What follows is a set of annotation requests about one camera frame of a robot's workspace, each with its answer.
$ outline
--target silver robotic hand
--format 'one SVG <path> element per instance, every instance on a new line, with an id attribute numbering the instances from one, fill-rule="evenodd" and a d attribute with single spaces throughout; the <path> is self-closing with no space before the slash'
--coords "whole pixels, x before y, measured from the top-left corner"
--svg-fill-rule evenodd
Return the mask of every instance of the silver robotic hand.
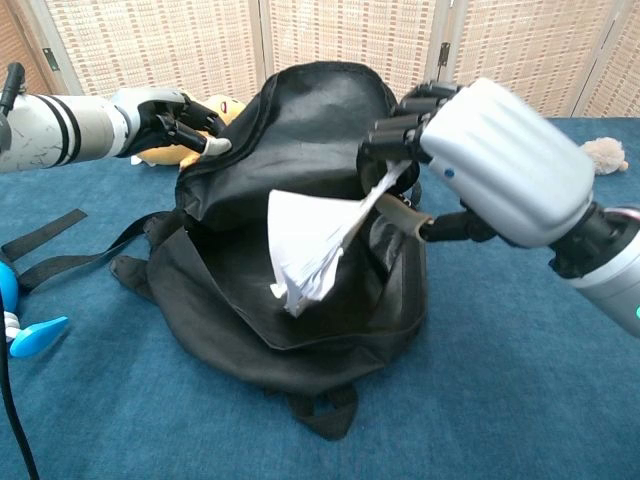
<path id="1" fill-rule="evenodd" d="M 426 164 L 465 207 L 425 225 L 426 241 L 551 248 L 552 269 L 640 337 L 640 212 L 593 201 L 593 163 L 576 144 L 487 79 L 421 85 L 393 113 L 364 142 L 368 157 Z"/>
<path id="2" fill-rule="evenodd" d="M 9 65 L 0 97 L 0 173 L 48 168 L 184 145 L 203 155 L 231 148 L 218 115 L 168 88 L 124 88 L 110 101 L 28 95 L 24 68 Z"/>

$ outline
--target black backpack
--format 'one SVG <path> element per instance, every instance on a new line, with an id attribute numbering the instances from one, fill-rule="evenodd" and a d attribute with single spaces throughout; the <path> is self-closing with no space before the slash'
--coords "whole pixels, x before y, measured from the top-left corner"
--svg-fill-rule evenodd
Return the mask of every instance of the black backpack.
<path id="1" fill-rule="evenodd" d="M 269 288 L 267 199 L 272 189 L 363 198 L 378 178 L 357 168 L 358 146 L 395 103 L 362 65 L 319 62 L 275 74 L 224 130 L 232 150 L 185 170 L 176 208 L 139 219 L 107 250 L 144 231 L 149 259 L 118 256 L 115 276 L 160 307 L 187 351 L 285 393 L 294 416 L 328 439 L 342 438 L 353 421 L 352 382 L 403 352 L 426 317 L 424 245 L 372 211 L 332 292 L 293 318 Z M 20 283 L 34 288 L 100 255 L 46 260 Z M 318 397 L 334 408 L 314 414 Z"/>

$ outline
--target blue carpet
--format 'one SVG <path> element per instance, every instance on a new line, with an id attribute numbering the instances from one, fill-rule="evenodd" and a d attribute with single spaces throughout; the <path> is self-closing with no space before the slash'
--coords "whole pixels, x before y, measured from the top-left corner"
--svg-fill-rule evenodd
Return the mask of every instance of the blue carpet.
<path id="1" fill-rule="evenodd" d="M 637 203 L 640 120 L 554 123 L 579 143 L 621 139 L 631 168 L 597 178 L 596 199 Z M 171 208 L 175 177 L 127 160 L 0 176 L 0 243 L 80 207 L 87 219 L 19 267 L 102 250 L 130 221 Z M 435 178 L 423 182 L 424 210 L 458 208 Z M 146 242 L 125 252 L 145 256 Z M 555 277 L 548 251 L 496 239 L 429 253 L 429 322 L 399 361 L 358 382 L 360 409 L 336 443 L 296 423 L 281 397 L 185 353 L 104 262 L 43 285 L 21 304 L 24 324 L 65 314 L 71 328 L 11 360 L 42 477 L 640 478 L 640 341 Z M 0 417 L 0 478 L 25 478 Z"/>

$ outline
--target woven panel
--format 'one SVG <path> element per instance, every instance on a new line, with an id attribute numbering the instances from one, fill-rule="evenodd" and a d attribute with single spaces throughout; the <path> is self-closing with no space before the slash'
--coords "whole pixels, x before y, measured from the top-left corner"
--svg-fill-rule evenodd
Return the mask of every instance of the woven panel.
<path id="1" fill-rule="evenodd" d="M 404 95 L 423 81 L 435 0 L 269 0 L 276 71 L 315 60 L 373 68 Z"/>
<path id="2" fill-rule="evenodd" d="M 86 94 L 169 86 L 247 101 L 258 89 L 247 1 L 46 2 Z"/>
<path id="3" fill-rule="evenodd" d="M 585 115 L 596 117 L 640 116 L 640 3 L 627 17 Z"/>
<path id="4" fill-rule="evenodd" d="M 9 63 L 20 62 L 24 66 L 29 93 L 51 93 L 10 15 L 5 2 L 0 0 L 0 81 L 4 82 Z"/>
<path id="5" fill-rule="evenodd" d="M 540 113 L 567 115 L 613 0 L 469 0 L 455 81 L 480 76 Z"/>

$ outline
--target blue toy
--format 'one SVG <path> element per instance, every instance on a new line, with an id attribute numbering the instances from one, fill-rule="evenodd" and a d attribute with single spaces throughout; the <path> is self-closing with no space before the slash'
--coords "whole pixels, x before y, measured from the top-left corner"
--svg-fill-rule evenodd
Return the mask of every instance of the blue toy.
<path id="1" fill-rule="evenodd" d="M 7 342 L 12 342 L 9 352 L 13 357 L 29 357 L 42 351 L 69 323 L 67 317 L 35 323 L 20 329 L 16 316 L 18 310 L 18 280 L 13 270 L 0 262 L 0 292 L 4 303 L 4 328 Z"/>

